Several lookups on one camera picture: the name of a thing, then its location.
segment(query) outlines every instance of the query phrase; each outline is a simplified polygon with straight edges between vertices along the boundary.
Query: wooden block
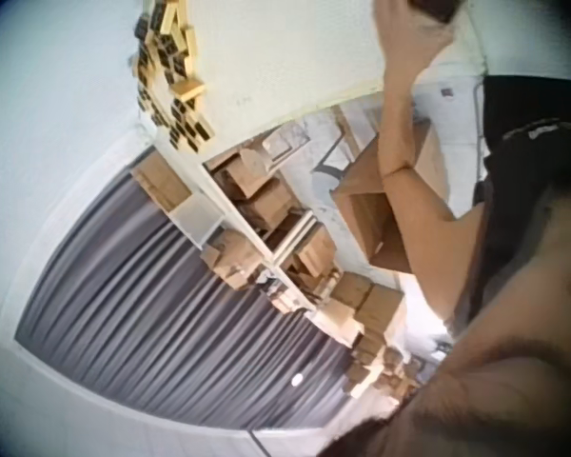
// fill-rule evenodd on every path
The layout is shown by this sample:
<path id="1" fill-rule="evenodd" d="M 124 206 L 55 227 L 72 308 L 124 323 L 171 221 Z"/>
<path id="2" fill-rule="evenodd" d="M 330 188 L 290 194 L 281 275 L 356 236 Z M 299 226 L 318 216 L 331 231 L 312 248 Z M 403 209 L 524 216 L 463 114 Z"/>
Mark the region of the wooden block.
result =
<path id="1" fill-rule="evenodd" d="M 156 47 L 156 43 L 147 43 L 146 50 L 153 67 L 158 68 L 161 66 L 161 57 L 159 56 L 159 50 Z"/>
<path id="2" fill-rule="evenodd" d="M 146 38 L 144 39 L 144 44 L 146 46 L 154 45 L 156 46 L 156 33 L 153 29 L 148 29 Z"/>
<path id="3" fill-rule="evenodd" d="M 150 16 L 146 13 L 140 15 L 139 19 L 137 20 L 137 24 L 135 25 L 135 30 L 133 31 L 133 34 L 138 40 L 142 42 L 146 40 L 149 25 Z"/>
<path id="4" fill-rule="evenodd" d="M 170 70 L 165 70 L 165 80 L 170 86 L 175 84 L 175 77 L 173 76 L 173 72 Z"/>
<path id="5" fill-rule="evenodd" d="M 176 20 L 177 12 L 178 0 L 167 0 L 165 3 L 165 12 L 161 18 L 161 26 L 158 30 L 160 34 L 169 35 L 171 33 L 171 26 Z"/>
<path id="6" fill-rule="evenodd" d="M 169 90 L 181 102 L 185 103 L 188 100 L 197 97 L 205 90 L 205 85 L 196 79 L 187 79 L 180 81 L 169 87 Z"/>
<path id="7" fill-rule="evenodd" d="M 192 58 L 196 58 L 198 54 L 197 50 L 197 34 L 193 27 L 184 28 L 184 37 L 187 40 L 188 55 Z"/>
<path id="8" fill-rule="evenodd" d="M 163 24 L 163 17 L 165 16 L 165 10 L 167 5 L 162 0 L 157 0 L 152 9 L 152 15 L 150 16 L 150 29 L 155 33 L 159 33 L 161 30 L 161 25 Z"/>
<path id="9" fill-rule="evenodd" d="M 183 29 L 188 25 L 188 3 L 187 0 L 178 2 L 178 26 Z"/>
<path id="10" fill-rule="evenodd" d="M 178 51 L 184 52 L 188 50 L 187 39 L 184 36 L 184 32 L 177 23 L 174 23 L 171 26 L 171 39 L 173 40 L 173 44 L 177 48 Z"/>

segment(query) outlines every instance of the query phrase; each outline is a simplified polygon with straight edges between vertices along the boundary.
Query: cardboard box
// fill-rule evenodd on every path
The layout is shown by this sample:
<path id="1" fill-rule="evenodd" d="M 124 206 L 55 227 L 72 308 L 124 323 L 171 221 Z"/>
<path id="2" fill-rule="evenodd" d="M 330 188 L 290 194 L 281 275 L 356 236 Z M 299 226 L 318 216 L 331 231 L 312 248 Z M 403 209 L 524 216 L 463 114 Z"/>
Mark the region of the cardboard box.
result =
<path id="1" fill-rule="evenodd" d="M 353 381 L 355 384 L 362 383 L 369 375 L 370 370 L 357 362 L 354 362 L 346 372 L 347 379 Z"/>
<path id="2" fill-rule="evenodd" d="M 294 251 L 303 273 L 312 278 L 321 277 L 332 267 L 335 254 L 336 245 L 323 224 L 316 224 Z"/>
<path id="3" fill-rule="evenodd" d="M 354 319 L 354 314 L 355 309 L 330 299 L 310 320 L 330 338 L 352 348 L 363 329 Z"/>
<path id="4" fill-rule="evenodd" d="M 425 368 L 425 361 L 418 357 L 412 357 L 410 362 L 404 365 L 404 374 L 410 379 L 416 379 L 423 368 Z"/>
<path id="5" fill-rule="evenodd" d="M 387 348 L 383 354 L 384 371 L 389 373 L 395 372 L 397 367 L 402 364 L 403 360 L 404 357 L 402 356 L 402 353 L 396 348 Z"/>
<path id="6" fill-rule="evenodd" d="M 448 190 L 438 136 L 428 123 L 414 127 L 417 147 L 415 169 L 441 198 Z M 411 273 L 391 206 L 383 190 L 376 138 L 347 170 L 332 198 L 370 264 Z"/>
<path id="7" fill-rule="evenodd" d="M 252 173 L 239 154 L 231 157 L 212 175 L 226 196 L 233 201 L 245 201 L 251 198 L 270 180 L 269 176 Z"/>
<path id="8" fill-rule="evenodd" d="M 240 205 L 239 210 L 256 229 L 273 231 L 286 219 L 294 202 L 289 189 L 279 179 L 273 178 Z"/>
<path id="9" fill-rule="evenodd" d="M 357 345 L 355 345 L 355 351 L 354 351 L 354 356 L 358 353 L 366 353 L 369 354 L 374 358 L 378 357 L 379 355 L 381 355 L 381 360 L 383 360 L 383 353 L 384 350 L 386 348 L 386 343 L 385 341 L 383 342 L 377 342 L 375 340 L 372 340 L 370 338 L 367 337 L 362 337 L 360 338 L 360 341 L 358 342 Z"/>
<path id="10" fill-rule="evenodd" d="M 229 149 L 226 152 L 223 152 L 222 154 L 216 155 L 215 157 L 212 157 L 211 159 L 207 160 L 206 162 L 203 163 L 203 165 L 205 165 L 209 171 L 214 171 L 215 169 L 221 167 L 222 164 L 227 162 L 230 158 L 234 157 L 238 153 L 239 152 L 237 148 Z"/>
<path id="11" fill-rule="evenodd" d="M 263 257 L 238 231 L 227 229 L 210 245 L 201 258 L 207 266 L 235 290 L 248 286 Z"/>
<path id="12" fill-rule="evenodd" d="M 401 323 L 403 301 L 404 294 L 400 291 L 374 285 L 356 312 L 355 319 L 364 326 L 364 332 L 373 331 L 384 335 L 391 330 L 390 333 L 393 333 L 393 326 Z"/>
<path id="13" fill-rule="evenodd" d="M 192 194 L 156 150 L 132 169 L 131 175 L 165 213 L 176 209 Z"/>
<path id="14" fill-rule="evenodd" d="M 355 273 L 345 273 L 332 290 L 330 298 L 356 310 L 362 306 L 371 289 L 372 282 L 368 278 Z"/>

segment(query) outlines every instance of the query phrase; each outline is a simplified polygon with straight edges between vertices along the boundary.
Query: dark hair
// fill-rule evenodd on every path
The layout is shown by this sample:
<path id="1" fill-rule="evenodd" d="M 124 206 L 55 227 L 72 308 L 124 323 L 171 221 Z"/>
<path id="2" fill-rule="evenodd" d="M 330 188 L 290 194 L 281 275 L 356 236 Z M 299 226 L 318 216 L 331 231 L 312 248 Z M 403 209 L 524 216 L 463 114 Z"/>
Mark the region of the dark hair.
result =
<path id="1" fill-rule="evenodd" d="M 368 445 L 377 434 L 387 427 L 389 419 L 369 419 L 338 437 L 318 457 L 366 456 Z"/>

